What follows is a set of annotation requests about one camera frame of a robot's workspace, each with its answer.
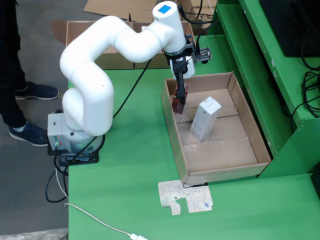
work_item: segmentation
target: black pants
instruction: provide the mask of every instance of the black pants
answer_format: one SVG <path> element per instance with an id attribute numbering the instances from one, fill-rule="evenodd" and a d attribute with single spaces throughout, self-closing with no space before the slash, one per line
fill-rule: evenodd
<path id="1" fill-rule="evenodd" d="M 0 114 L 4 123 L 13 128 L 27 122 L 15 98 L 16 89 L 27 87 L 18 58 L 19 50 L 16 1 L 0 0 Z"/>

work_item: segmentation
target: person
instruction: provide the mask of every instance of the person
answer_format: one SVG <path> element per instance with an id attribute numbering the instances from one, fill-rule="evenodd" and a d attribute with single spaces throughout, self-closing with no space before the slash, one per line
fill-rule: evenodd
<path id="1" fill-rule="evenodd" d="M 27 121 L 16 100 L 53 100 L 59 91 L 26 81 L 18 58 L 19 50 L 16 1 L 0 0 L 0 114 L 12 138 L 45 147 L 47 131 Z"/>

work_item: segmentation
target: robotic arm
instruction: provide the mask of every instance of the robotic arm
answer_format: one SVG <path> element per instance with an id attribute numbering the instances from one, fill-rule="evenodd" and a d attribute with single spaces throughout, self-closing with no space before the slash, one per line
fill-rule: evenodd
<path id="1" fill-rule="evenodd" d="M 184 34 L 174 2 L 161 2 L 152 14 L 153 23 L 140 33 L 118 17 L 103 17 L 66 47 L 60 68 L 75 87 L 63 96 L 62 123 L 57 126 L 57 116 L 50 116 L 57 114 L 49 115 L 48 137 L 52 150 L 77 153 L 94 136 L 102 136 L 110 129 L 114 88 L 108 75 L 94 61 L 111 46 L 133 63 L 146 62 L 163 49 L 178 82 L 177 98 L 185 102 L 183 79 L 195 74 L 195 46 Z M 97 146 L 88 147 L 86 153 L 93 152 Z"/>

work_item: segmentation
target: white box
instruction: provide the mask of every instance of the white box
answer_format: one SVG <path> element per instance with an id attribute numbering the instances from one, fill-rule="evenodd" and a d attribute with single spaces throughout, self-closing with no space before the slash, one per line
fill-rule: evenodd
<path id="1" fill-rule="evenodd" d="M 190 134 L 198 142 L 208 137 L 220 108 L 221 105 L 211 96 L 199 104 L 190 128 Z"/>

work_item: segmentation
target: blue sneaker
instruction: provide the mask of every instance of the blue sneaker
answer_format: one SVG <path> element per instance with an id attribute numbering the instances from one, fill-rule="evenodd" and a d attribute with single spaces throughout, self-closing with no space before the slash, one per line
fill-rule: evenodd
<path id="1" fill-rule="evenodd" d="M 36 147 L 48 146 L 47 130 L 44 130 L 30 122 L 27 122 L 23 131 L 19 132 L 9 126 L 9 134 L 12 138 L 27 142 Z"/>
<path id="2" fill-rule="evenodd" d="M 16 100 L 40 99 L 53 100 L 59 96 L 59 91 L 55 87 L 38 85 L 31 81 L 27 82 L 27 87 L 22 90 L 15 90 Z"/>

